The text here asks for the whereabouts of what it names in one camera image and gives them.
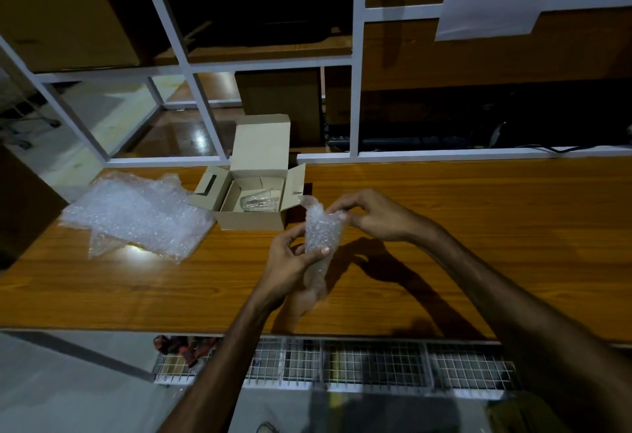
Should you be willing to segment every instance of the wooden tabletop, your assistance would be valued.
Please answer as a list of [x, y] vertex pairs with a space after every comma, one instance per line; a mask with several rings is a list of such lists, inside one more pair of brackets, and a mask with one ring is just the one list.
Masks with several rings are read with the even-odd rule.
[[[203, 169], [128, 171], [177, 172], [192, 190]], [[310, 165], [306, 182], [324, 204], [382, 190], [599, 336], [632, 341], [632, 158]], [[0, 326], [223, 333], [274, 235], [215, 225], [176, 265], [133, 246], [89, 261], [89, 233], [53, 225], [0, 277]], [[331, 293], [296, 333], [493, 337], [421, 251], [352, 228], [342, 244], [328, 273]], [[273, 316], [265, 331], [275, 329]]]

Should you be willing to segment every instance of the white metal shelf frame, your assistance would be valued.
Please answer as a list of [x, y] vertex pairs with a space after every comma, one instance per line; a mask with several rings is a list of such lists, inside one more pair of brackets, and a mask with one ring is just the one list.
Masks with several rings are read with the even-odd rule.
[[[280, 60], [258, 60], [241, 62], [213, 62], [213, 63], [189, 63], [186, 55], [186, 46], [183, 36], [175, 22], [168, 0], [152, 0], [154, 7], [161, 19], [171, 47], [178, 60], [177, 65], [145, 66], [133, 68], [117, 68], [90, 71], [72, 71], [57, 73], [32, 73], [11, 46], [0, 37], [0, 46], [12, 59], [16, 66], [26, 75], [59, 117], [73, 130], [77, 137], [99, 159], [104, 166], [126, 167], [166, 167], [166, 166], [204, 166], [204, 165], [228, 165], [230, 158], [225, 155], [225, 145], [222, 145], [217, 125], [212, 113], [212, 108], [225, 107], [224, 101], [209, 101], [198, 77], [204, 72], [226, 71], [251, 71], [251, 70], [282, 70], [289, 68], [309, 68], [321, 66], [350, 65], [352, 68], [351, 89], [351, 125], [350, 125], [350, 151], [322, 154], [298, 154], [299, 163], [354, 163], [354, 162], [398, 162], [398, 161], [438, 161], [438, 160], [474, 160], [474, 159], [525, 159], [525, 158], [551, 158], [557, 157], [546, 150], [540, 149], [468, 149], [468, 150], [413, 150], [400, 152], [360, 152], [359, 151], [359, 103], [361, 95], [362, 54], [364, 25], [367, 22], [391, 22], [401, 20], [415, 20], [424, 18], [438, 18], [441, 13], [441, 4], [398, 6], [385, 8], [366, 8], [365, 0], [353, 0], [353, 41], [352, 55], [350, 56], [323, 56], [314, 58], [293, 58]], [[577, 10], [597, 8], [619, 8], [632, 6], [632, 0], [547, 0], [544, 11]], [[207, 128], [213, 146], [217, 152], [215, 156], [199, 157], [172, 157], [172, 158], [112, 158], [99, 144], [90, 130], [65, 102], [62, 97], [50, 85], [53, 82], [67, 82], [75, 80], [91, 80], [93, 82], [106, 81], [116, 78], [142, 78], [146, 83], [150, 94], [156, 102], [156, 107], [151, 110], [137, 128], [144, 125], [156, 111], [167, 108], [178, 108], [173, 102], [164, 101], [152, 81], [152, 77], [158, 75], [184, 75], [194, 96], [195, 105]], [[131, 138], [134, 132], [130, 132], [116, 146], [116, 153], [122, 145]], [[564, 154], [567, 157], [583, 156], [621, 156], [632, 155], [632, 148], [598, 146], [592, 149], [576, 150]]]

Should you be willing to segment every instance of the bubble wrap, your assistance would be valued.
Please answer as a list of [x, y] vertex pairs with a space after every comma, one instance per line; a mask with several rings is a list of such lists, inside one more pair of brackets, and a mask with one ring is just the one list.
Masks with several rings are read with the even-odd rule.
[[305, 288], [310, 288], [318, 293], [322, 300], [327, 296], [325, 275], [331, 262], [331, 257], [340, 244], [340, 235], [343, 232], [343, 222], [338, 213], [328, 214], [319, 201], [310, 195], [301, 195], [301, 205], [307, 210], [307, 222], [305, 224], [305, 251], [311, 252], [324, 246], [329, 247], [327, 257], [310, 266], [305, 272], [303, 281]]
[[190, 195], [177, 174], [112, 172], [64, 209], [61, 224], [92, 230], [89, 258], [134, 243], [179, 263], [215, 223], [212, 212], [187, 204]]

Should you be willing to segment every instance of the box flap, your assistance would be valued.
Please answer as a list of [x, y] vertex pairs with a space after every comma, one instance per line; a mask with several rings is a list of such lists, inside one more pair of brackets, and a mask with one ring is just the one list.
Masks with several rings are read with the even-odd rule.
[[194, 194], [189, 197], [189, 205], [213, 211], [219, 210], [224, 201], [226, 190], [230, 186], [230, 181], [228, 170], [210, 165], [201, 176]]
[[289, 117], [247, 115], [237, 119], [231, 170], [287, 170]]
[[288, 179], [285, 181], [283, 199], [280, 202], [281, 210], [297, 206], [300, 203], [298, 197], [303, 195], [304, 184], [305, 164], [301, 164], [288, 170]]

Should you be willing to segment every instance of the right hand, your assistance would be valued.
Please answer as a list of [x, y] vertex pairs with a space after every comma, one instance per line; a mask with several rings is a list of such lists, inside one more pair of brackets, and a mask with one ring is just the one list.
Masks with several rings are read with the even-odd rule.
[[432, 220], [402, 207], [377, 190], [365, 189], [348, 193], [338, 198], [327, 209], [328, 213], [361, 207], [366, 214], [342, 212], [343, 220], [372, 237], [386, 242], [410, 242], [424, 227], [434, 224]]

